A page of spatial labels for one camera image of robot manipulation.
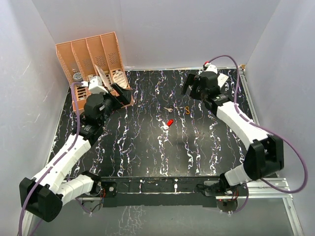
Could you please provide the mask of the orange S carabiner keyring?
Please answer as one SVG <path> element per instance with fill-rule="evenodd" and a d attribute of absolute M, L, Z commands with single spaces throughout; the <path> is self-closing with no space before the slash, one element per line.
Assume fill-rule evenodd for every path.
<path fill-rule="evenodd" d="M 186 115 L 190 115 L 189 106 L 185 106 L 185 114 L 186 114 Z"/>

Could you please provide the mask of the red key tag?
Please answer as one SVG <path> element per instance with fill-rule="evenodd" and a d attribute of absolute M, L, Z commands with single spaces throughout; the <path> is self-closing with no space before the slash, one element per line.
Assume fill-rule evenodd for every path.
<path fill-rule="evenodd" d="M 168 122 L 167 122 L 167 126 L 171 126 L 173 124 L 174 120 L 173 119 L 170 119 Z"/>

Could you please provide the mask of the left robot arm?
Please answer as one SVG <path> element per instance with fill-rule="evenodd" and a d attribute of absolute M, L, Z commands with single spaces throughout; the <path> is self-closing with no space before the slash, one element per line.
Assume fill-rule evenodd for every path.
<path fill-rule="evenodd" d="M 97 196 L 102 189 L 100 177 L 84 171 L 75 179 L 64 182 L 74 164 L 96 143 L 103 126 L 113 111 L 129 105 L 132 93 L 113 83 L 118 96 L 103 86 L 91 88 L 84 110 L 77 114 L 77 125 L 55 157 L 33 178 L 19 184 L 22 214 L 26 211 L 46 222 L 51 222 L 62 207 L 82 194 Z"/>

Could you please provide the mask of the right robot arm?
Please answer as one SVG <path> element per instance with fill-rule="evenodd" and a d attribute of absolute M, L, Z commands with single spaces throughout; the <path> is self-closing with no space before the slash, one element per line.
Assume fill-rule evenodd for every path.
<path fill-rule="evenodd" d="M 200 100 L 218 119 L 223 121 L 242 141 L 247 153 L 243 163 L 232 170 L 220 174 L 219 181 L 210 186 L 199 184 L 200 191 L 211 194 L 231 195 L 237 186 L 258 180 L 284 168 L 284 142 L 258 127 L 245 121 L 243 112 L 236 111 L 236 104 L 228 94 L 221 93 L 218 73 L 204 71 L 199 75 L 188 74 L 181 94 L 190 88 L 190 98 Z"/>

